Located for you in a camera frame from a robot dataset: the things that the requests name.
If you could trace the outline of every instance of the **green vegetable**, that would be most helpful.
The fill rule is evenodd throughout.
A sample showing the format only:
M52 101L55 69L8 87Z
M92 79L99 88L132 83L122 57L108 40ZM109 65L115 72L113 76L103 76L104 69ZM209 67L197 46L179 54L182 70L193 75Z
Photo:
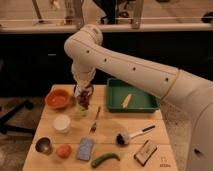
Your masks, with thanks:
M93 160L91 162L91 166L93 168L96 168L99 164L101 164L103 161L107 160L107 159L110 159L110 158L115 158L117 159L118 161L120 161L120 157L115 154L115 153L106 153L106 154L103 154L101 156L99 156L98 158L96 158L95 160Z

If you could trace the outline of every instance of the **small box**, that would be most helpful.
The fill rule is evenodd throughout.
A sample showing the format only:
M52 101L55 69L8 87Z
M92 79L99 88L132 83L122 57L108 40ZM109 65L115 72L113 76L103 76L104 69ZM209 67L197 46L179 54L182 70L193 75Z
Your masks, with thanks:
M156 150L157 145L153 141L147 140L134 155L134 159L137 160L142 166L145 166Z

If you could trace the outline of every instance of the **red bowl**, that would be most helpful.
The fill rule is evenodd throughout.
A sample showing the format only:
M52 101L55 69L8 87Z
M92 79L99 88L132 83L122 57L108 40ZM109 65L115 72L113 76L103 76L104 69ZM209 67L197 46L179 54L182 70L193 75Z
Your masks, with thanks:
M52 90L45 97L45 104L51 109L61 109L67 107L70 101L70 94L63 89Z

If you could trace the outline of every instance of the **green plastic bin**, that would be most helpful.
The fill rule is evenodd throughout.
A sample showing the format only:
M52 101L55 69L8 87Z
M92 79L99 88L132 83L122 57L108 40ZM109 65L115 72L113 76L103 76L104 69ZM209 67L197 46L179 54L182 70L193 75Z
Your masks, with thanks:
M130 93L132 98L128 107L123 108L122 103ZM116 78L107 80L106 98L107 108L110 112L153 113L159 109L159 103L155 96Z

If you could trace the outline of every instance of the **table top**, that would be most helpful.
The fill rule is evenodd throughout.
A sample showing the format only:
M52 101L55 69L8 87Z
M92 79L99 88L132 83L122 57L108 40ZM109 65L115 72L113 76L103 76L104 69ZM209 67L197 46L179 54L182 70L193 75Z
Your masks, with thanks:
M57 88L65 89L70 95L73 95L73 85L52 86L52 90ZM90 100L89 109L85 113L86 116L82 116L79 113L73 102L70 102L69 106L62 110L52 110L45 106L23 170L94 170L90 166L93 159L102 154L114 152L120 156L121 160L110 159L104 161L96 170L177 171L178 169L161 111L156 110L154 113L143 114L110 113L106 107L105 93L105 85L94 86L94 93ZM97 129L95 133L89 133L98 106L101 106L101 111ZM66 114L71 119L71 130L66 134L58 133L53 129L53 121L60 114ZM149 125L155 125L156 128L143 136L132 139L128 146L120 147L116 145L115 137L118 133L135 132ZM53 153L49 156L38 153L35 150L35 143L41 137L49 137L51 139ZM95 142L90 161L76 159L76 153L82 137L92 138ZM133 156L146 140L153 140L157 144L157 151L152 155L147 164L142 167L134 160ZM59 158L56 155L56 148L61 144L69 144L72 148L72 153L67 159Z

